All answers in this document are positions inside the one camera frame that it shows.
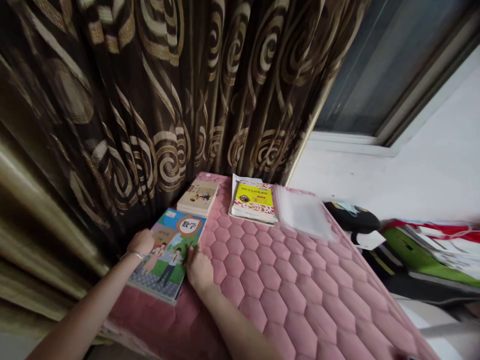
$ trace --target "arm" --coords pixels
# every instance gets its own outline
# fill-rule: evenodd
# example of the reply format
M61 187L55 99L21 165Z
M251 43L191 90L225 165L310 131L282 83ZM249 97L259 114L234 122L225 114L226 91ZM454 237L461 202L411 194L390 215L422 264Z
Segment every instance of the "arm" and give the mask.
M280 360L282 356L263 334L214 284L214 268L200 244L188 249L187 276L215 321L233 360Z
M148 254L154 247L149 230L138 232L128 251ZM128 278L140 264L130 254L119 261L38 344L27 360L82 360L112 310Z

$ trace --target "hexagon pattern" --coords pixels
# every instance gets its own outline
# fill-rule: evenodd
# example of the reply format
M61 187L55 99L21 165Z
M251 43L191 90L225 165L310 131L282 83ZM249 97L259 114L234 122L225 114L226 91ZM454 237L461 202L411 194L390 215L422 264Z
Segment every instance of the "hexagon pattern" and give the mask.
M214 281L284 359L437 359L328 212L336 243L229 217L232 179L197 178L220 184L200 240ZM125 287L104 327L162 359L228 357L188 281L176 307Z

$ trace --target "pink mattress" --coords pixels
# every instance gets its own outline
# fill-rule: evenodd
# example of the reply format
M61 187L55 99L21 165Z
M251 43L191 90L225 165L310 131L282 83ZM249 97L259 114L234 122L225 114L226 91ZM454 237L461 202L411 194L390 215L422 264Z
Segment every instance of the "pink mattress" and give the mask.
M220 183L200 239L214 280L285 359L437 359L327 211L337 243L232 218L232 178L197 178ZM104 328L165 360L228 357L188 281L175 307L126 286Z

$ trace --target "hand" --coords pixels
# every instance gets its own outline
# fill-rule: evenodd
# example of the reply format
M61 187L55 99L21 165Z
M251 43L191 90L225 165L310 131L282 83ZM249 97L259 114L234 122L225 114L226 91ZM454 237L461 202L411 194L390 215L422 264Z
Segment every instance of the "hand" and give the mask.
M148 255L154 248L155 240L148 229L143 229L135 234L126 248L127 251L134 251L143 255Z
M202 252L202 246L198 244L194 250L188 248L188 262L186 264L186 275L190 284L199 297L214 284L214 267L207 255Z

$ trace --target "silver bracelet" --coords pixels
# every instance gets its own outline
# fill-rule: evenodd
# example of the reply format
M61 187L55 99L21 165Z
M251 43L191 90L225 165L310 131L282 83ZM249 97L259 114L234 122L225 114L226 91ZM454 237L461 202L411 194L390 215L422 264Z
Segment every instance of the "silver bracelet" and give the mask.
M130 255L130 254L132 254L132 255L137 255L137 256L140 258L140 260L143 260L143 259L145 259L145 258L147 257L147 255L143 255L143 254L140 253L140 252L127 251L126 253L124 253L124 254L122 255L122 257L120 258L120 260L122 260L124 257L126 257L127 255Z

